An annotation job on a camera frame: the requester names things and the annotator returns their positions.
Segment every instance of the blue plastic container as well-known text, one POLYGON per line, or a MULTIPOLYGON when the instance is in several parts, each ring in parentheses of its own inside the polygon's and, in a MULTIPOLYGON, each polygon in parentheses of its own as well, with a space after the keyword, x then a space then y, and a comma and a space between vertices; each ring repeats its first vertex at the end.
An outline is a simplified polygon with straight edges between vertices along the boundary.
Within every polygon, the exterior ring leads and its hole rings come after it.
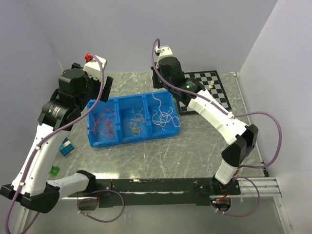
MULTIPOLYGON (((161 111, 168 112, 172 108, 172 117, 177 116, 172 95, 168 91, 153 94, 155 98, 160 99, 162 102, 161 111)), ((95 100, 89 101, 88 109, 92 107, 94 102, 95 100)), ((159 120, 159 105, 159 100, 155 100, 152 93, 112 97, 107 102, 100 101, 88 115, 88 138, 91 147, 105 147, 177 135, 179 128, 174 126, 172 120, 163 129, 152 123, 153 116, 154 120, 159 120), (134 135, 129 125, 134 122, 133 119, 141 118, 141 116, 144 117, 145 121, 138 122, 141 131, 139 134, 134 135), (113 133, 107 133, 103 123, 98 125, 100 131, 95 129, 95 122, 99 117, 112 120, 113 133)), ((176 117, 174 121, 175 125, 178 126, 176 117)))

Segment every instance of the white wall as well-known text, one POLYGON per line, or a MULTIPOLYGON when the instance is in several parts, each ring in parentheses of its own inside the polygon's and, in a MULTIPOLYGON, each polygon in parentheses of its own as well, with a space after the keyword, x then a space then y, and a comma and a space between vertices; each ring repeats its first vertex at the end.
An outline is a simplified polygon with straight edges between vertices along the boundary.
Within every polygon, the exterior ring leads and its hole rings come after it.
POLYGON ((64 68, 90 51, 108 71, 150 71, 156 37, 184 71, 239 71, 277 0, 26 0, 64 68))
MULTIPOLYGON (((249 111, 264 110, 281 122, 283 145, 269 168, 277 177, 295 233, 312 233, 312 1, 279 0, 248 55, 239 83, 249 111)), ((266 162, 276 129, 253 117, 266 162)))
MULTIPOLYGON (((0 185, 22 167, 41 107, 58 84, 61 68, 27 4, 2 0, 0 7, 0 185)), ((0 197, 0 233, 9 200, 0 197)))

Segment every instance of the green object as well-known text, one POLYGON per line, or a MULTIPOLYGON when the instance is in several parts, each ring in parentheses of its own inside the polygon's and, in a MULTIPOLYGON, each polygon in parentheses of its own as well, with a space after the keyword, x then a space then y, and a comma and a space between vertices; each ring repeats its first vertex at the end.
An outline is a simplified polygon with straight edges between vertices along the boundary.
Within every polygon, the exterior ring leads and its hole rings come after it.
POLYGON ((51 175, 56 176, 59 173, 59 168, 57 166, 52 166, 51 171, 49 172, 51 175))

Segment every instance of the black and white checkered pattern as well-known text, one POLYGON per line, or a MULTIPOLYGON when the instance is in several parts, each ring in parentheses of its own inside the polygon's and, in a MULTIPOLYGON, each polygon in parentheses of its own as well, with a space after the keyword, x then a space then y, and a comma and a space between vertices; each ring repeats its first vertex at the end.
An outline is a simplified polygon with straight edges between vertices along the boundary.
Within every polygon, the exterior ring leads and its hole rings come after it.
MULTIPOLYGON (((205 89, 219 102, 226 110, 231 110, 231 105, 229 103, 228 97, 224 91, 221 80, 219 78, 217 71, 208 71, 208 72, 188 72, 185 73, 185 78, 195 78, 200 83, 205 86, 205 89), (208 86, 210 82, 214 80, 214 86, 210 89, 208 86)), ((196 114, 196 111, 193 111, 191 108, 185 106, 182 102, 177 103, 177 108, 180 115, 187 114, 196 114)))

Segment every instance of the gray stone countertop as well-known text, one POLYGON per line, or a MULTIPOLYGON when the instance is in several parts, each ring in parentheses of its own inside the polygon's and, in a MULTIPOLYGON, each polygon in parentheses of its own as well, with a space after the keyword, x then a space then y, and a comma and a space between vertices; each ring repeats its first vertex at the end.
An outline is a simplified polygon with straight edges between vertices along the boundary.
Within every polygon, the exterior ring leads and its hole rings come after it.
MULTIPOLYGON (((151 73, 110 73, 114 78, 110 97, 154 92, 151 73)), ((219 74, 234 114, 244 113, 244 105, 233 74, 219 74)), ((181 178, 212 177, 218 170, 221 152, 227 146, 221 134, 200 115, 179 117, 177 136, 111 147, 91 148, 87 137, 87 118, 76 124, 69 136, 76 148, 64 157, 59 152, 54 165, 58 179, 77 170, 94 173, 97 178, 181 178)), ((260 165, 254 149, 245 164, 260 165)), ((264 176, 261 169, 244 168, 242 176, 264 176)))

